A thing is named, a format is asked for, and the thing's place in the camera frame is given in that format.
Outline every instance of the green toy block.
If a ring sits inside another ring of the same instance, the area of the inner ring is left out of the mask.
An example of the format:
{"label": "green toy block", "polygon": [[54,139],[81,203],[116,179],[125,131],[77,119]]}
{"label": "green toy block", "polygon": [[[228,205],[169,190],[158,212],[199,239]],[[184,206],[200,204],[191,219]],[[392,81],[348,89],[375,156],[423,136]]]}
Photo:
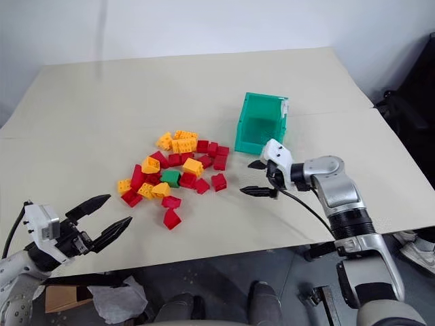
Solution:
{"label": "green toy block", "polygon": [[167,182],[171,188],[179,188],[179,178],[181,173],[179,171],[164,171],[160,181]]}

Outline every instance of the table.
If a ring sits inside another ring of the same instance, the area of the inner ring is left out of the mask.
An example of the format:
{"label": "table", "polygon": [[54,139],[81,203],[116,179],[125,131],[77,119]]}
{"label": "table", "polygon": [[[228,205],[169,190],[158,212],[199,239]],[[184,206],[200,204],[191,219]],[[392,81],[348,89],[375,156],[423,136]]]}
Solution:
{"label": "table", "polygon": [[[80,220],[80,229],[95,238],[131,215],[130,227],[56,276],[332,240],[290,199],[242,194],[240,187],[267,184],[264,173],[246,168],[256,157],[244,153],[229,157],[227,190],[173,192],[184,200],[184,221],[172,232],[162,225],[158,201],[130,209],[117,195],[116,181],[130,177],[167,130],[193,130],[232,147],[247,91],[290,98],[284,145],[299,162],[330,154],[344,159],[379,232],[433,224],[430,184],[333,51],[321,48],[44,67],[0,130],[1,243],[28,198],[61,215],[104,193],[113,198]],[[298,196],[321,212],[312,194]],[[10,253],[28,242],[19,228]]]}

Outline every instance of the floor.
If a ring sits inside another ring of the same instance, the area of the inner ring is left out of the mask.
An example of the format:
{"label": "floor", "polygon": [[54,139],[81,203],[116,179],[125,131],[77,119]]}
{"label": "floor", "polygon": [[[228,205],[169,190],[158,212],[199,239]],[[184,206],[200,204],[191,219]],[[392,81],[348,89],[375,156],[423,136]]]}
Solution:
{"label": "floor", "polygon": [[[401,272],[406,287],[406,302],[435,325],[435,278],[402,260],[398,243],[391,236],[385,240]],[[172,296],[188,291],[205,299],[208,319],[246,323],[249,286],[254,280],[265,280],[279,294],[286,325],[327,326],[323,306],[304,305],[298,296],[312,286],[329,285],[341,325],[355,325],[356,311],[348,308],[337,281],[336,253],[311,263],[301,253],[306,247],[283,248],[183,261],[160,266],[119,271],[133,275],[145,287],[149,301],[161,306]],[[44,314],[44,296],[36,302],[34,325],[105,325],[92,304],[58,314]]]}

